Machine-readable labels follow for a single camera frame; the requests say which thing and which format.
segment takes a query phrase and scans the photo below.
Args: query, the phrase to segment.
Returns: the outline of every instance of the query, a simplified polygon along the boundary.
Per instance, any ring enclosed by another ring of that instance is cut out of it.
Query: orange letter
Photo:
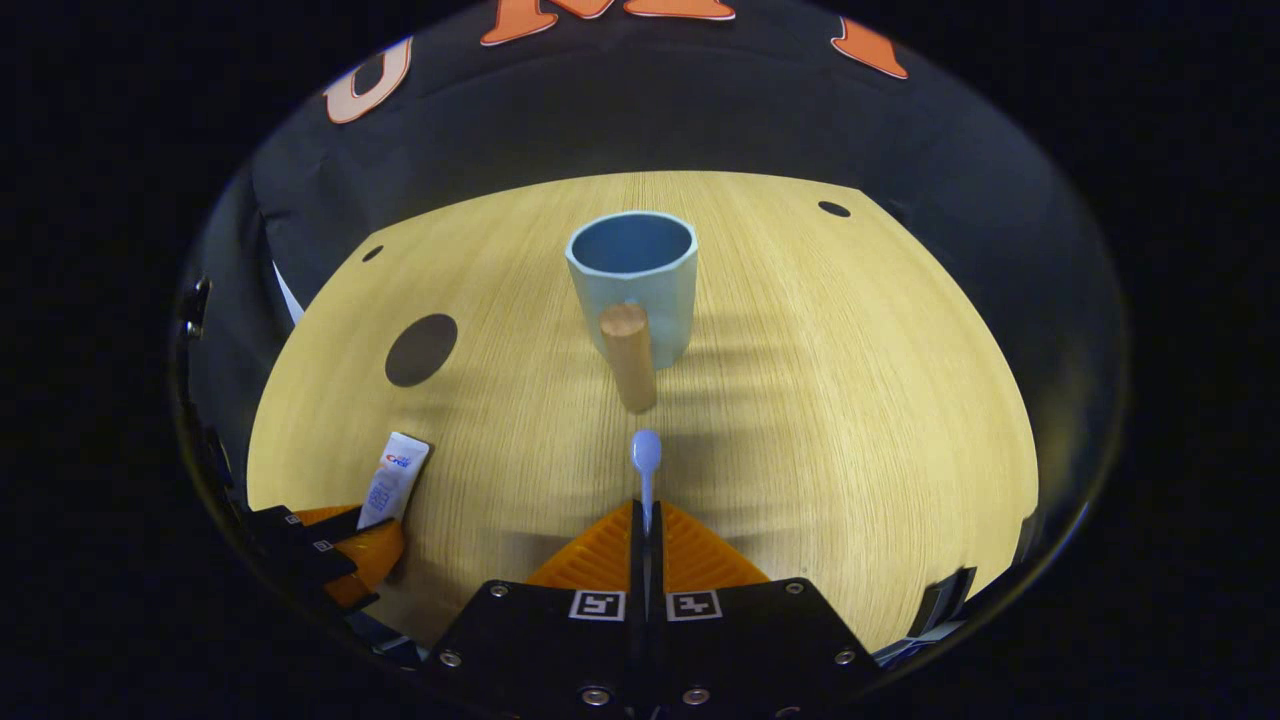
[[[584,20],[593,20],[603,15],[613,0],[552,0],[552,3]],[[492,47],[534,35],[552,27],[558,19],[550,13],[544,13],[538,0],[498,0],[498,22],[493,29],[484,33],[480,45]]]
[[[630,0],[622,9],[643,18],[732,20],[737,14],[719,0]]]
[[[844,24],[844,33],[831,38],[832,47],[884,74],[906,79],[906,69],[897,64],[897,58],[893,56],[893,44],[888,38],[876,35],[849,18],[840,18],[840,22]]]
[[[325,104],[329,108],[329,119],[343,124],[355,120],[365,113],[372,110],[379,102],[387,100],[393,90],[399,87],[404,76],[408,74],[410,45],[412,37],[392,45],[383,50],[383,77],[378,85],[365,92],[356,95],[356,70],[344,74],[342,79],[329,86],[324,91]]]

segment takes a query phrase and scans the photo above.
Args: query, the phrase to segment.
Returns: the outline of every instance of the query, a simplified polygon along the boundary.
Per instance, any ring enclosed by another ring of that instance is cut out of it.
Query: wooden table
[[[689,220],[701,245],[692,343],[641,416],[563,256],[573,229],[632,209]],[[436,313],[457,322],[452,355],[393,386],[388,350]],[[481,582],[524,580],[637,493],[644,427],[663,438],[659,500],[771,578],[810,578],[869,648],[908,632],[925,585],[975,566],[972,594],[1007,569],[1037,502],[1012,374],[929,252],[856,190],[719,172],[524,187],[370,236],[276,360],[248,500],[360,502],[392,430],[435,445],[369,609],[430,644]]]

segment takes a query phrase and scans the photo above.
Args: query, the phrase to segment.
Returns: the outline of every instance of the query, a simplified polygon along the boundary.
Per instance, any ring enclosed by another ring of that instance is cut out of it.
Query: wooden peg
[[[658,388],[649,347],[649,314],[634,302],[611,305],[600,313],[600,334],[622,405],[635,415],[653,407]]]

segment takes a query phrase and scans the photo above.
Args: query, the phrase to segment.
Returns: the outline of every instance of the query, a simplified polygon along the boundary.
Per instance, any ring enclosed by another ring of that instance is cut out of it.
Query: metal screw head
[[[607,705],[612,700],[609,691],[602,688],[586,688],[582,691],[582,702],[588,705]]]
[[[712,693],[705,688],[687,689],[685,691],[685,694],[681,697],[681,700],[685,701],[685,705],[701,705],[710,698]]]

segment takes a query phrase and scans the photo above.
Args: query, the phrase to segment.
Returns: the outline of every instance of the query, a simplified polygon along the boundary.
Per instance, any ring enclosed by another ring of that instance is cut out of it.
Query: toothpaste tube
[[[379,461],[378,471],[374,473],[374,482],[369,486],[369,497],[365,506],[360,509],[360,520],[356,529],[362,530],[387,520],[399,519],[404,514],[404,505],[408,502],[408,493],[413,489],[413,480],[417,471],[426,462],[431,446],[422,441],[413,439],[406,434],[392,433],[383,448],[383,457]]]

